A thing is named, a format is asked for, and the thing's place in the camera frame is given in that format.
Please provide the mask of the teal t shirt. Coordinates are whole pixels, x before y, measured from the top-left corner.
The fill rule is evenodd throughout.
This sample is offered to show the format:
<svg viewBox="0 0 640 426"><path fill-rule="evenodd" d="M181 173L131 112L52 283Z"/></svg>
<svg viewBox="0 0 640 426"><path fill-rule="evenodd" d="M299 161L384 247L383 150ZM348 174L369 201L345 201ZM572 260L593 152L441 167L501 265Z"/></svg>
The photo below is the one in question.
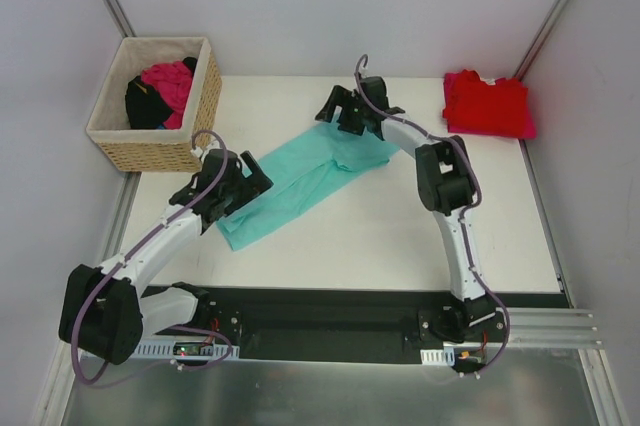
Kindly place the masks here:
<svg viewBox="0 0 640 426"><path fill-rule="evenodd" d="M372 133L361 136L318 124L258 160L273 186L217 222L239 251L297 219L365 173L388 164L399 147Z"/></svg>

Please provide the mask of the wicker basket with liner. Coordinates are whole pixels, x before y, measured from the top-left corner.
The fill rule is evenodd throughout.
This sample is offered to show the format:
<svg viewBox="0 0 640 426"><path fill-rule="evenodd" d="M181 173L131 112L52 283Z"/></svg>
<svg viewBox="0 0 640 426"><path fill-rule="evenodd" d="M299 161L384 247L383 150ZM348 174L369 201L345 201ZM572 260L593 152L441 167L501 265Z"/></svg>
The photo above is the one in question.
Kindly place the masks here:
<svg viewBox="0 0 640 426"><path fill-rule="evenodd" d="M134 130L125 108L128 82L156 63L194 57L196 66L182 126L173 130ZM222 90L222 78L206 37L127 37L122 40L86 127L89 138L122 172L196 172L191 153L203 147L211 130Z"/></svg>

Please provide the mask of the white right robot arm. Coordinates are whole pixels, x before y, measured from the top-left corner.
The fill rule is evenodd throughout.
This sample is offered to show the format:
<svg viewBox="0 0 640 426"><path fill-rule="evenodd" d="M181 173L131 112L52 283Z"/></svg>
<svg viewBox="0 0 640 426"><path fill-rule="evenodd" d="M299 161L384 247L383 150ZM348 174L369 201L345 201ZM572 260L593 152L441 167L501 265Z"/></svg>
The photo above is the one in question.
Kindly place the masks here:
<svg viewBox="0 0 640 426"><path fill-rule="evenodd" d="M449 265L452 311L446 324L461 340L476 338L492 310L468 224L478 187L464 141L458 136L434 136L404 110L390 106L386 84L379 76L359 76L354 90L334 86L315 119L336 122L340 131L349 134L371 133L414 159L418 195L438 223Z"/></svg>

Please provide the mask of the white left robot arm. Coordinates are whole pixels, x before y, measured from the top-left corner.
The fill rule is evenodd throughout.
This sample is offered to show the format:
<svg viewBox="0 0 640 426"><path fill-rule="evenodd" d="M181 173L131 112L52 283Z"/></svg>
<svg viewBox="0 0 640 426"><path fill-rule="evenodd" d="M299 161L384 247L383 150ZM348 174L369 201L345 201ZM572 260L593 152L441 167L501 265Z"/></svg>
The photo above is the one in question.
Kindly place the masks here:
<svg viewBox="0 0 640 426"><path fill-rule="evenodd" d="M207 290L177 282L152 295L145 291L179 251L272 185L250 152L209 150L201 170L170 197L158 222L128 252L70 273L59 338L119 365L145 336L176 326L191 335L211 333Z"/></svg>

